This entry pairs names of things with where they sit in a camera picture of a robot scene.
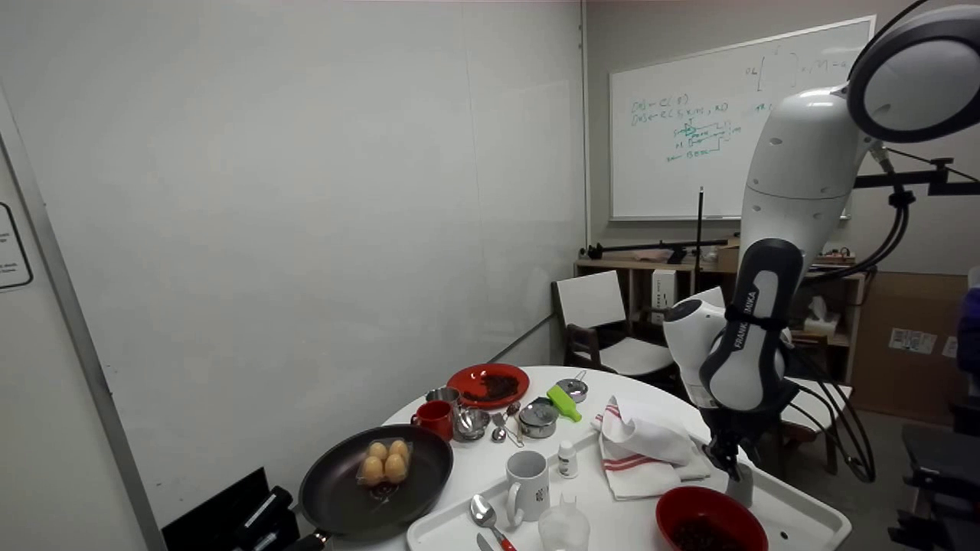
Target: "cardboard box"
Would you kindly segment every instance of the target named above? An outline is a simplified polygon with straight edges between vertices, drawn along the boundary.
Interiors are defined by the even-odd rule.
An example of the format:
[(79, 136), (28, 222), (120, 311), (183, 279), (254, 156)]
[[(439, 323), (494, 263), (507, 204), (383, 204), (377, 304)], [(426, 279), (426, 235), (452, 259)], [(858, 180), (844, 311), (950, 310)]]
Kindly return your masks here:
[(866, 284), (855, 344), (858, 408), (950, 425), (950, 402), (968, 388), (950, 354), (968, 279), (880, 272)]

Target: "napkin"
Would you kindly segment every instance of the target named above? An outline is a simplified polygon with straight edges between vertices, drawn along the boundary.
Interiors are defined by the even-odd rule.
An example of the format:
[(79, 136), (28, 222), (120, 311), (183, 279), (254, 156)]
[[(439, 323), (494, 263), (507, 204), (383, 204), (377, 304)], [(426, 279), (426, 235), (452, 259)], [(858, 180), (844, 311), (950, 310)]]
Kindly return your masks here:
[(643, 417), (640, 408), (609, 399), (594, 423), (599, 429), (599, 461), (618, 500), (662, 497), (714, 472), (697, 445), (669, 417)]

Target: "red cup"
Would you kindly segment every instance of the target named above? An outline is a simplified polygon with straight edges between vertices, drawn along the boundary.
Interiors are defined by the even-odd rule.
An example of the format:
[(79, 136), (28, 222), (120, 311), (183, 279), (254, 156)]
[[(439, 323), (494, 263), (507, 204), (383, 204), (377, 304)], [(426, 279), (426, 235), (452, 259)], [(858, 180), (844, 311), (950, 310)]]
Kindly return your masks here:
[(452, 408), (446, 402), (428, 402), (409, 417), (409, 425), (442, 440), (452, 440)]
[(766, 551), (761, 525), (735, 500), (703, 490), (677, 486), (654, 501), (658, 549), (726, 549)]

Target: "frying pan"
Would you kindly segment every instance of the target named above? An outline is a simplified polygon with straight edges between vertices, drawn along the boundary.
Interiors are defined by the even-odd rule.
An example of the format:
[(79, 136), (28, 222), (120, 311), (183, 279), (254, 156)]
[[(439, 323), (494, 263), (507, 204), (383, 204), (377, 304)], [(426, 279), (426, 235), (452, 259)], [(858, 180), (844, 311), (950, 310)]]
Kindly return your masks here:
[[(362, 486), (363, 449), (379, 440), (408, 440), (409, 472), (392, 486)], [(430, 510), (452, 472), (452, 446), (412, 425), (377, 425), (328, 449), (303, 479), (300, 510), (316, 528), (291, 551), (320, 551), (328, 543), (368, 546), (403, 533)]]

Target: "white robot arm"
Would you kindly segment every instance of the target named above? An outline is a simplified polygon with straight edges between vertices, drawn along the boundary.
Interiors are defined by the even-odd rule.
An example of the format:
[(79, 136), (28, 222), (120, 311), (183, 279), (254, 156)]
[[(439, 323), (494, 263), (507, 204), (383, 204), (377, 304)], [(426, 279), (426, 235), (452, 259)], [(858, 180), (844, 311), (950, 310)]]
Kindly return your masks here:
[(714, 433), (714, 460), (755, 437), (792, 399), (787, 306), (883, 140), (928, 140), (980, 118), (980, 5), (886, 28), (844, 90), (785, 97), (759, 136), (742, 207), (733, 304), (696, 294), (665, 318), (684, 385)]

